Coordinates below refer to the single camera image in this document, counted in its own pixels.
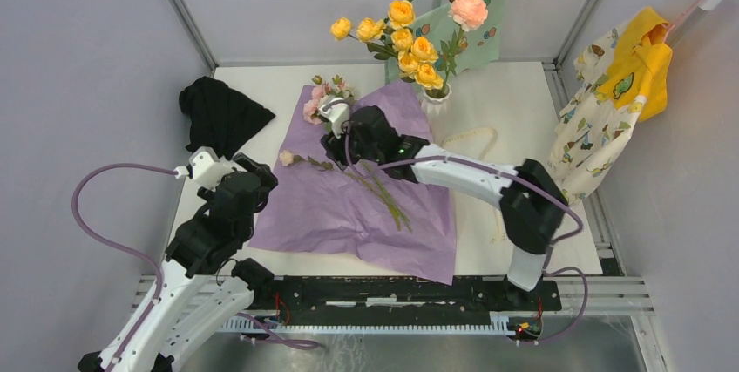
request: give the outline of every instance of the black fabric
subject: black fabric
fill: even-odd
[[[227,159],[275,117],[243,93],[208,77],[195,80],[180,93],[180,109],[193,122],[185,148],[195,152],[202,146],[211,147]]]

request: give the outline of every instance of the yellow rose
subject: yellow rose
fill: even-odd
[[[410,47],[413,53],[422,63],[433,63],[438,60],[438,54],[434,48],[434,44],[430,43],[426,37],[418,37]]]
[[[407,51],[413,45],[413,34],[410,33],[408,28],[396,30],[390,35],[390,39],[393,42],[393,50],[395,51]]]
[[[400,51],[398,53],[397,66],[400,68],[400,76],[402,78],[415,78],[419,65],[421,65],[421,62],[418,61],[418,57],[414,56],[412,53],[409,53],[408,51]]]
[[[346,38],[350,30],[351,21],[346,17],[340,17],[336,22],[331,24],[331,35],[336,38],[336,41]]]
[[[413,4],[407,0],[394,0],[390,3],[388,10],[388,18],[390,19],[390,27],[394,30],[405,28],[416,20],[416,12],[413,11]]]
[[[418,67],[416,81],[426,90],[441,89],[444,86],[444,80],[436,73],[434,66],[428,63],[423,63]]]
[[[382,36],[384,29],[385,22],[383,20],[375,22],[372,18],[366,17],[356,27],[356,37],[363,43],[367,43]]]

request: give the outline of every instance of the white table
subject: white table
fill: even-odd
[[[245,93],[276,115],[267,127],[241,148],[242,152],[255,161],[274,164],[301,89],[304,85],[312,84],[310,79],[315,74],[325,78],[339,74],[355,86],[360,95],[371,93],[384,85],[381,64],[221,67],[216,70],[214,78]],[[541,64],[493,63],[484,69],[460,74],[452,81],[452,86],[454,96],[450,98],[449,115],[457,118],[445,121],[445,130],[455,133],[488,125],[498,132],[498,140],[486,160],[516,165],[525,158],[537,159],[542,163],[546,161],[557,119]],[[177,227],[189,220],[202,205],[203,201],[196,195],[197,189],[194,182],[186,180],[170,238]],[[511,261],[512,244],[507,240],[492,240],[495,236],[499,237],[494,210],[491,207],[469,205],[469,201],[462,200],[455,197],[457,206],[467,208],[465,216],[461,219],[458,217],[455,274],[506,274]],[[469,214],[470,207],[477,210]],[[577,205],[574,210],[585,221],[586,229],[577,237],[557,245],[549,270],[576,266],[586,274],[602,274],[585,210],[582,205]],[[490,225],[481,220],[490,220]],[[473,227],[473,224],[484,224],[486,227]],[[558,233],[566,233],[573,228],[574,222],[566,218]],[[402,274],[371,265],[349,254],[283,253],[244,246],[234,257],[239,260],[254,258],[275,275]]]

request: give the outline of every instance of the green cloth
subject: green cloth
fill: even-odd
[[[439,6],[435,10],[424,13],[416,18],[410,26],[414,37],[425,36],[434,44],[439,53],[439,60],[434,67],[437,71],[442,69],[441,41],[450,41],[451,34],[458,30],[459,25],[449,16],[451,3]],[[457,74],[468,69],[474,69],[491,61],[497,60],[500,54],[500,23],[503,21],[505,0],[490,0],[487,5],[487,19],[476,30],[463,32],[466,40],[460,42],[460,46],[466,42],[467,47],[457,55]],[[400,77],[397,68],[397,60],[391,58],[385,62],[387,81],[391,82]]]

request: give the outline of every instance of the yellow bib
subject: yellow bib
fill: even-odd
[[[597,89],[598,96],[613,101],[615,109],[632,104],[637,96],[646,97],[640,122],[664,111],[668,104],[672,49],[663,42],[667,30],[662,25],[666,23],[654,9],[642,10],[621,34],[614,61],[606,71],[608,79]]]

